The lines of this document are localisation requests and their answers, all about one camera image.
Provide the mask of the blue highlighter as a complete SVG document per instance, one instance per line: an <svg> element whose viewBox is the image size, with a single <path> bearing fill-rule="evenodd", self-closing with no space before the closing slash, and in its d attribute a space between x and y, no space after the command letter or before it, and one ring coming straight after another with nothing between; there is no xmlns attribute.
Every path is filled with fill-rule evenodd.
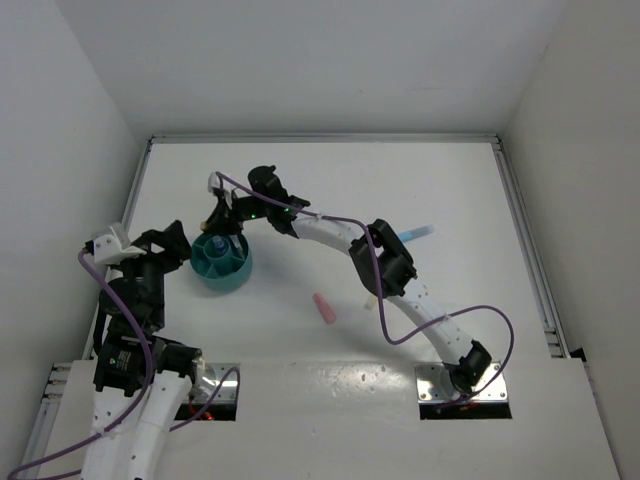
<svg viewBox="0 0 640 480"><path fill-rule="evenodd" d="M409 242L417 238L427 236L435 231L433 225L424 225L399 234L402 242Z"/></svg>

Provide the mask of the clear blue-capped glue bottle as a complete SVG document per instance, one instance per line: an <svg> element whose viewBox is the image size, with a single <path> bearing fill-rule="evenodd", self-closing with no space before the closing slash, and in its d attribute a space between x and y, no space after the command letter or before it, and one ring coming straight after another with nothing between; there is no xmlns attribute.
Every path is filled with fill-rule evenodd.
<svg viewBox="0 0 640 480"><path fill-rule="evenodd" d="M213 253L216 257L224 255L229 248L227 240L221 236L213 236L211 238L211 243Z"/></svg>

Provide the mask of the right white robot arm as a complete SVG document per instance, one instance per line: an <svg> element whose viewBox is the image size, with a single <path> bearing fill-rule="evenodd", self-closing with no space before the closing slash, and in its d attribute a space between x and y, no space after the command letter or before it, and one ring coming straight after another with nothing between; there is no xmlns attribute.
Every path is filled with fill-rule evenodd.
<svg viewBox="0 0 640 480"><path fill-rule="evenodd" d="M461 396L471 396L492 357L429 297L412 255L388 222L377 219L366 225L312 212L309 201L288 193L275 170L274 166L252 169L249 187L220 172L211 173L207 189L217 204L201 223L201 230L211 235L237 236L245 222L265 219L283 235L347 255L364 288L377 297L385 340L400 345L418 334L425 335L454 390Z"/></svg>

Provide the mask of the pink highlighter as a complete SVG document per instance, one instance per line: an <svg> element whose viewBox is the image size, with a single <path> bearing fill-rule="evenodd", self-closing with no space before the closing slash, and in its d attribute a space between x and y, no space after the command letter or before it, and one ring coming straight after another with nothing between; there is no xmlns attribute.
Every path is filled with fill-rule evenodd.
<svg viewBox="0 0 640 480"><path fill-rule="evenodd" d="M327 299L319 292L314 293L312 299L323 321L329 325L334 324L337 316Z"/></svg>

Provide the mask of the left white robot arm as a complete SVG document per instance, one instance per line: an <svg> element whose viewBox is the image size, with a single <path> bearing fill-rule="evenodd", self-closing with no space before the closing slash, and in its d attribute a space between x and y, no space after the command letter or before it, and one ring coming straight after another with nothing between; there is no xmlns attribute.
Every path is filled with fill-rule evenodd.
<svg viewBox="0 0 640 480"><path fill-rule="evenodd" d="M101 283L93 331L94 441L83 479L151 479L174 417L200 380L202 352L164 339L164 278L191 257L180 221L129 239L114 223L80 254L119 272Z"/></svg>

